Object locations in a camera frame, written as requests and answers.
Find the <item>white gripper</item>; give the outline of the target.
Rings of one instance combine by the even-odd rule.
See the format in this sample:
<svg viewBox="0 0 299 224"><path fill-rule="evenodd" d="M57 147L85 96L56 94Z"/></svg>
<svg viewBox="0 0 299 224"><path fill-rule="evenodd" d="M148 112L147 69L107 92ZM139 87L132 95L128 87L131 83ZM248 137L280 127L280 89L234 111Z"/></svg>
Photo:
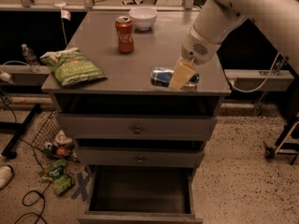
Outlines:
<svg viewBox="0 0 299 224"><path fill-rule="evenodd" d="M181 46L181 56L185 60L176 64L169 87L173 90L180 90L195 74L193 61L196 64L207 63L213 58L220 46L220 41L205 37L193 25Z"/></svg>

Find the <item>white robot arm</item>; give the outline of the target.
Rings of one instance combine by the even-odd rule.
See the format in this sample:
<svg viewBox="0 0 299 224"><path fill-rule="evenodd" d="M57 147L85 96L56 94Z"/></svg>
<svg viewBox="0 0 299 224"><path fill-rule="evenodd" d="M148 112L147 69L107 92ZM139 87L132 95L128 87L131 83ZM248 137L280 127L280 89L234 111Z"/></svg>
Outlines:
<svg viewBox="0 0 299 224"><path fill-rule="evenodd" d="M226 36L250 19L293 70L299 68L299 1L206 0L181 46L169 87L181 89L209 62Z"/></svg>

